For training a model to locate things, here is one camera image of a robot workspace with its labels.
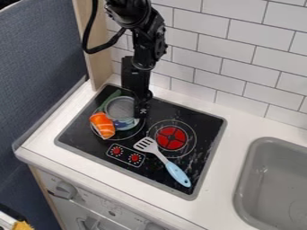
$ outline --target toy spatula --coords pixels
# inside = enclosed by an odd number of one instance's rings
[[[191,182],[187,174],[185,174],[176,164],[170,162],[160,151],[158,148],[158,144],[155,140],[150,137],[144,137],[133,145],[138,151],[151,153],[156,155],[164,164],[167,171],[170,173],[173,179],[175,179],[178,183],[183,185],[184,187],[191,187]]]

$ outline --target white wall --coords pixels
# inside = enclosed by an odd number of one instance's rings
[[[307,128],[305,0],[153,0],[167,25],[152,84]],[[108,20],[108,29],[117,31]],[[112,50],[114,71],[131,33]]]

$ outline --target toy stove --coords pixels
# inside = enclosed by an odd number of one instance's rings
[[[146,119],[139,120],[130,130],[117,131],[111,139],[103,140],[91,128],[89,118],[117,90],[121,95],[133,97],[125,89],[105,86],[58,135],[56,144],[176,196],[194,199],[226,122],[209,114],[152,99]],[[146,136],[155,139],[160,151],[187,174],[192,184],[190,188],[177,183],[155,155],[133,148]]]

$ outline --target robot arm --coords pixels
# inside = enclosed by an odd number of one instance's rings
[[[83,49],[96,53],[114,45],[126,30],[133,36],[134,56],[122,59],[122,86],[136,95],[135,116],[146,116],[151,70],[166,53],[165,24],[160,14],[152,8],[150,0],[106,0],[106,13],[121,30],[106,44],[88,49],[87,42],[98,10],[98,0],[92,0],[92,15],[83,36]]]

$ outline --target gray sink basin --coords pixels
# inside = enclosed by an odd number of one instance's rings
[[[307,148],[271,137],[253,142],[233,203],[260,230],[307,230]]]

